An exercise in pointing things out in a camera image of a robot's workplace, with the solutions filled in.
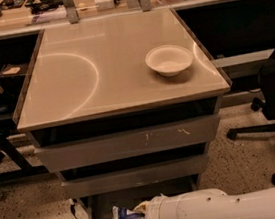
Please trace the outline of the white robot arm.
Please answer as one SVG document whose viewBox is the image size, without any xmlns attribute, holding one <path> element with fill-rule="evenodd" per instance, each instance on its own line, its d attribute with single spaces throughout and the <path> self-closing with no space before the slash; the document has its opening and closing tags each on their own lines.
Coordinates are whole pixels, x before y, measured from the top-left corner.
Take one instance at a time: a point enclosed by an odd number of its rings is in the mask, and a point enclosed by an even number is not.
<svg viewBox="0 0 275 219">
<path fill-rule="evenodd" d="M 275 219 L 275 187 L 243 195 L 212 188 L 158 196 L 145 209 L 144 219 Z"/>
</svg>

